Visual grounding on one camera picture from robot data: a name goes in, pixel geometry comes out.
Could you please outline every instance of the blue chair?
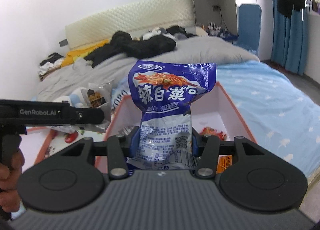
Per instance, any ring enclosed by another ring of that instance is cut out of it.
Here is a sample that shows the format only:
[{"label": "blue chair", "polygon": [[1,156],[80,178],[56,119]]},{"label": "blue chair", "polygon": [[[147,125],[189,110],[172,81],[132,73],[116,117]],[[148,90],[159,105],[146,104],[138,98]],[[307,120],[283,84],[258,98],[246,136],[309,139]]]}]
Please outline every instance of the blue chair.
[{"label": "blue chair", "polygon": [[239,31],[237,46],[258,55],[261,7],[257,4],[241,4],[238,12]]}]

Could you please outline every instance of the cream padded headboard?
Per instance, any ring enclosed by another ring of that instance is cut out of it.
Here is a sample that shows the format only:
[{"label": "cream padded headboard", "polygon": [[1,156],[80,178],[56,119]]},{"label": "cream padded headboard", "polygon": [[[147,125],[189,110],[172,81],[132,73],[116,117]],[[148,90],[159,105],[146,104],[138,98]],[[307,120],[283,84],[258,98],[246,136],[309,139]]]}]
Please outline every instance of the cream padded headboard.
[{"label": "cream padded headboard", "polygon": [[111,38],[118,31],[146,31],[172,25],[194,26],[192,0],[151,0],[130,3],[83,18],[66,26],[70,49]]}]

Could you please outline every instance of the gray blanket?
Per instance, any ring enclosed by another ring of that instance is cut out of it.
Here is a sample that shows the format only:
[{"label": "gray blanket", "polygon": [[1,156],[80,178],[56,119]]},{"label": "gray blanket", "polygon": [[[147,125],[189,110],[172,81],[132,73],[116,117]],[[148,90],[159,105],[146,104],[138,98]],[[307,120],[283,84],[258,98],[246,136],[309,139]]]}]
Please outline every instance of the gray blanket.
[{"label": "gray blanket", "polygon": [[[215,62],[217,65],[259,61],[257,56],[217,37],[192,37],[177,41],[176,50],[148,60],[182,64]],[[37,100],[53,101],[62,95],[71,94],[78,87],[87,87],[88,83],[101,84],[112,80],[116,87],[128,75],[136,61],[135,58],[119,54],[92,68],[84,59],[79,58],[73,65],[53,72],[40,82]]]}]

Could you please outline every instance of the hand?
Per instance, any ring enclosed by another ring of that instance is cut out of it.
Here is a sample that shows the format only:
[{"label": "hand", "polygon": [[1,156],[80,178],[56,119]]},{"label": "hand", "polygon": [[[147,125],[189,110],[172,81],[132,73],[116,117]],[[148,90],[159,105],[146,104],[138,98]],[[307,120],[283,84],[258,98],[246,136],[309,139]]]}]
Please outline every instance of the hand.
[{"label": "hand", "polygon": [[12,171],[0,163],[0,206],[4,212],[17,212],[20,208],[20,197],[16,190],[17,181],[22,172],[24,157],[21,150],[18,150],[12,157]]}]

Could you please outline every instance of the qr code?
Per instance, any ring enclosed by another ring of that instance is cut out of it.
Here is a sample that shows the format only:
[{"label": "qr code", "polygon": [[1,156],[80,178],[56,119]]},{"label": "qr code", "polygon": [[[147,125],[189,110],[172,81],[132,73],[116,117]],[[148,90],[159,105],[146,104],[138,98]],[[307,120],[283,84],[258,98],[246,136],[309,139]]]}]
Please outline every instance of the qr code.
[{"label": "qr code", "polygon": [[181,136],[181,137],[176,137],[176,145],[177,149],[178,148],[187,148],[187,143],[188,143],[188,136]]}]

